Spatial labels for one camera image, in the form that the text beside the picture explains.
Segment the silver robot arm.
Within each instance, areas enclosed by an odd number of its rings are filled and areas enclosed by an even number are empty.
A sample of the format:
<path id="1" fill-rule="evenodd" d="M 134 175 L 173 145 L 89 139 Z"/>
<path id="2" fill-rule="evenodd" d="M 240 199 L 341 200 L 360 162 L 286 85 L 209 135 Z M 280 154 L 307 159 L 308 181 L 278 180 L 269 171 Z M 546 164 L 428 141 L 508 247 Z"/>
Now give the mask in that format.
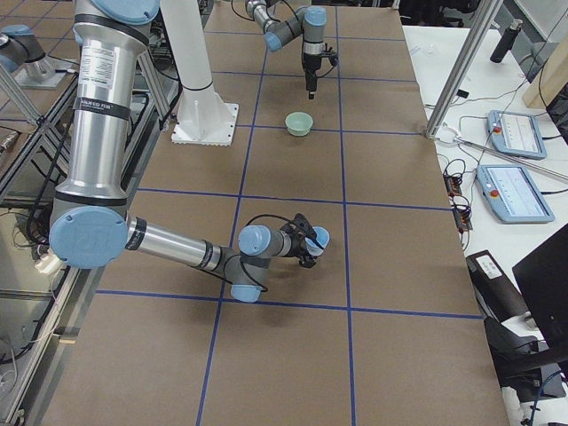
<path id="1" fill-rule="evenodd" d="M 122 159 L 138 61 L 146 53 L 152 21 L 162 16 L 175 60 L 181 104 L 173 141 L 227 146 L 239 108 L 217 94 L 195 1 L 79 1 L 74 30 L 81 62 L 67 178 L 58 185 L 49 243 L 65 263 L 105 266 L 124 250 L 166 258 L 226 280 L 232 296 L 254 303 L 275 257 L 315 265 L 328 232 L 303 215 L 279 229 L 248 223 L 238 248 L 174 233 L 127 211 Z"/>
<path id="2" fill-rule="evenodd" d="M 324 41 L 327 25 L 327 11 L 318 5 L 301 6 L 293 11 L 288 20 L 280 21 L 272 17 L 269 8 L 277 1 L 246 1 L 247 15 L 263 30 L 264 41 L 272 52 L 281 50 L 285 45 L 302 37 L 302 67 L 305 77 L 305 89 L 309 99 L 314 99 L 318 89 L 318 80 L 322 60 L 328 59 L 331 68 L 338 62 L 337 53 Z"/>

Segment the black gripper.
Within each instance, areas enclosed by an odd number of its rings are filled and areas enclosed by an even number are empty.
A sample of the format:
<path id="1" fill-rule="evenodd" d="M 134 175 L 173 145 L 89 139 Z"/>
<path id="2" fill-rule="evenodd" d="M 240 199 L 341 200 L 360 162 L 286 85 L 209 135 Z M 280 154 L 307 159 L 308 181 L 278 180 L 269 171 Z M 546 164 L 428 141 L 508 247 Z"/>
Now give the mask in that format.
<path id="1" fill-rule="evenodd" d="M 308 93 L 308 99 L 313 99 L 318 87 L 318 72 L 321 69 L 322 54 L 311 54 L 304 52 L 302 54 L 302 66 L 305 75 L 305 86 Z"/>
<path id="2" fill-rule="evenodd" d="M 316 237 L 317 233 L 301 213 L 296 213 L 293 224 L 281 227 L 285 237 L 289 238 L 289 245 L 284 249 L 284 257 L 297 257 L 298 263 L 303 268 L 312 268 L 317 263 L 317 257 L 310 254 L 305 245 L 306 237 Z"/>

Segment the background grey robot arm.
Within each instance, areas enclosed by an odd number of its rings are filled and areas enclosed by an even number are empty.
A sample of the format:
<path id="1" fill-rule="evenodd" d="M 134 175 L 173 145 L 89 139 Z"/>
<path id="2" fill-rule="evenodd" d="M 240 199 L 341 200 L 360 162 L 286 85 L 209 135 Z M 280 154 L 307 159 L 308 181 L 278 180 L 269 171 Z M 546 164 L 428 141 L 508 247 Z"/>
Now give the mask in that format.
<path id="1" fill-rule="evenodd" d="M 26 25 L 1 29 L 1 65 L 22 88 L 53 90 L 66 75 L 73 74 L 75 62 L 49 56 Z"/>

